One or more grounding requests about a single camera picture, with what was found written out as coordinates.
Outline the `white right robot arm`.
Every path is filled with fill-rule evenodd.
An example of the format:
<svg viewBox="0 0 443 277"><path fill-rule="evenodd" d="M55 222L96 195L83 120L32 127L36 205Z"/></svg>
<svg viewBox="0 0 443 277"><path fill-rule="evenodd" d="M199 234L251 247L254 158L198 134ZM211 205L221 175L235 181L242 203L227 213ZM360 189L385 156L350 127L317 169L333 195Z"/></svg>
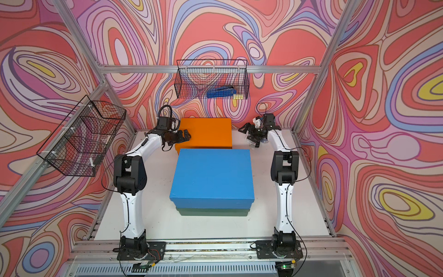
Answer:
<svg viewBox="0 0 443 277"><path fill-rule="evenodd" d="M274 149L270 176L277 194L276 226L270 240L258 240L252 248L258 259L301 259L303 253L292 215L293 191L299 173L299 152L289 147L276 125L258 127L246 123L239 131L246 134L255 146L267 139Z"/></svg>

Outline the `orange shoebox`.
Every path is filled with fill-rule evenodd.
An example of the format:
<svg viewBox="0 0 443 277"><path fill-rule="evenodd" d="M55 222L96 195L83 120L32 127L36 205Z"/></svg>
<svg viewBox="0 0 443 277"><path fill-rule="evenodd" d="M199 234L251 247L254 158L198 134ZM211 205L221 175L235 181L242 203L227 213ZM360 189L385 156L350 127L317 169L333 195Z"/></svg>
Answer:
<svg viewBox="0 0 443 277"><path fill-rule="evenodd" d="M191 139L175 145L178 154L182 149L232 149L233 147L231 119L229 118L183 118L180 130L187 130Z"/></svg>

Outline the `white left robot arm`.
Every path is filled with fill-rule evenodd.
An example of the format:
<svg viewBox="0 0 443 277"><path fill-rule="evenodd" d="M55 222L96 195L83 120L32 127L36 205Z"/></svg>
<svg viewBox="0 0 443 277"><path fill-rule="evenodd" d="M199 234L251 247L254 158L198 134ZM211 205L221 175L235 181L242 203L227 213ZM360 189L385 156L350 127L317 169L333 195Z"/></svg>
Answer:
<svg viewBox="0 0 443 277"><path fill-rule="evenodd" d="M187 130L151 130L132 150L115 157L113 184L121 195L125 221L116 249L119 261L150 259L158 262L163 258L161 254L150 256L152 248L143 225L142 196L148 181L144 163L158 148L190 139Z"/></svg>

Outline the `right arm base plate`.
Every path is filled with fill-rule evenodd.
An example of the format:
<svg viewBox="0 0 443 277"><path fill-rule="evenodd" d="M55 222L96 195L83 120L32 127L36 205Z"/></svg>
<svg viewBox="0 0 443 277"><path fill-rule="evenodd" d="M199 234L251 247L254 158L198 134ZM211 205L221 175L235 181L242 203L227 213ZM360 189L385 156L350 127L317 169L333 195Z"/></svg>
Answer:
<svg viewBox="0 0 443 277"><path fill-rule="evenodd" d="M296 240L289 244L277 244L271 240L259 240L255 245L258 259L294 259L304 257L300 241Z"/></svg>

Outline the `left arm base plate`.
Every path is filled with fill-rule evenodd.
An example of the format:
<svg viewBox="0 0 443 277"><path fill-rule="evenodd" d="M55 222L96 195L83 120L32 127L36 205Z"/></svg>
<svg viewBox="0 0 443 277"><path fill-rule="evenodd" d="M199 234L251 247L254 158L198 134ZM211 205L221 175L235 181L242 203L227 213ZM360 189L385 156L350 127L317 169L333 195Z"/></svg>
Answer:
<svg viewBox="0 0 443 277"><path fill-rule="evenodd" d="M119 248L117 260L119 261L161 261L165 256L166 242L151 241L145 245L123 246Z"/></svg>

